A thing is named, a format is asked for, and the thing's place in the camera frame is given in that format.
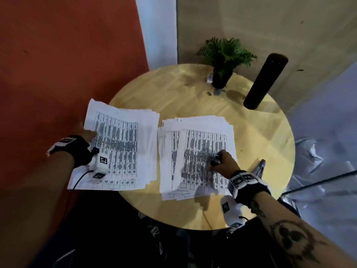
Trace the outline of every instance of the round wooden table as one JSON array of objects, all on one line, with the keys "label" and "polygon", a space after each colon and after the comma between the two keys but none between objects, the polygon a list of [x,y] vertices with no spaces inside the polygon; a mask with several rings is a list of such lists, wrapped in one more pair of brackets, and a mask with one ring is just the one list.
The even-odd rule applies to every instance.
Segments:
[{"label": "round wooden table", "polygon": [[[252,82],[233,74],[218,96],[207,84],[213,68],[206,65],[182,64],[147,72],[124,86],[111,100],[117,108],[152,109],[161,121],[174,117],[216,115],[225,117],[234,126],[234,141],[241,169],[252,171],[261,159],[266,160],[263,173],[278,198],[290,180],[295,161],[294,137],[289,122],[276,102],[266,95],[256,110],[243,106]],[[147,216],[179,228],[211,230],[226,228],[220,207],[222,195],[162,201],[159,192],[160,169],[157,159],[157,180],[145,189],[121,191],[132,206]],[[243,207],[243,216],[251,214]]]}]

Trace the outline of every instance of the forearm tattoo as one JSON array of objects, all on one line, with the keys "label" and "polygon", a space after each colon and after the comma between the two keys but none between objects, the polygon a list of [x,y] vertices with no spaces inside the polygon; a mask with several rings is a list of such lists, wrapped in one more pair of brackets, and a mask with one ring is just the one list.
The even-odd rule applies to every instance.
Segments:
[{"label": "forearm tattoo", "polygon": [[250,207],[252,207],[252,213],[265,218],[264,212],[260,209],[259,204],[255,200],[250,202]]},{"label": "forearm tattoo", "polygon": [[327,244],[316,240],[302,222],[280,220],[270,225],[270,229],[274,240],[281,241],[288,257],[295,266],[297,266],[297,260],[302,261],[304,259],[320,263],[314,255],[315,246]]}]

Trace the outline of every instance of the potted plant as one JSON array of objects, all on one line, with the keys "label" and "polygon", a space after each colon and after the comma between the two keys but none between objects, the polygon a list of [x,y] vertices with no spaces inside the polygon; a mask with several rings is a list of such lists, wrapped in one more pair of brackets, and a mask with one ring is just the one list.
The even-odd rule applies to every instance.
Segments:
[{"label": "potted plant", "polygon": [[208,63],[213,66],[212,85],[224,88],[233,74],[233,69],[240,64],[250,67],[256,55],[241,47],[239,39],[218,39],[216,37],[206,40],[206,44],[197,52],[203,55]]}]

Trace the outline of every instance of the black bottle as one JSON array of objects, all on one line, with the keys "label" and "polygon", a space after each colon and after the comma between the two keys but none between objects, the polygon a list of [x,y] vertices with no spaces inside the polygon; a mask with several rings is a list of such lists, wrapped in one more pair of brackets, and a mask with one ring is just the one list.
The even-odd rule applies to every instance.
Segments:
[{"label": "black bottle", "polygon": [[286,56],[279,53],[269,54],[243,102],[246,108],[254,110],[259,106],[288,61]]}]

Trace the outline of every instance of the stack of paper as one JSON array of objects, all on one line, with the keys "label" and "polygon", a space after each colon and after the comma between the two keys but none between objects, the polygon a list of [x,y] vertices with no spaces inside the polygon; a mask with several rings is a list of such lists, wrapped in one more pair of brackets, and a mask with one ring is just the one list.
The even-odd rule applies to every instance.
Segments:
[{"label": "stack of paper", "polygon": [[[97,131],[90,148],[109,155],[109,174],[101,179],[86,174],[76,189],[136,190],[156,180],[157,126],[160,114],[150,109],[118,109],[91,99],[84,128]],[[72,189],[88,166],[75,168]]]},{"label": "stack of paper", "polygon": [[207,163],[222,149],[237,160],[233,126],[224,117],[163,120],[157,135],[163,200],[230,194],[228,180],[207,170]]}]

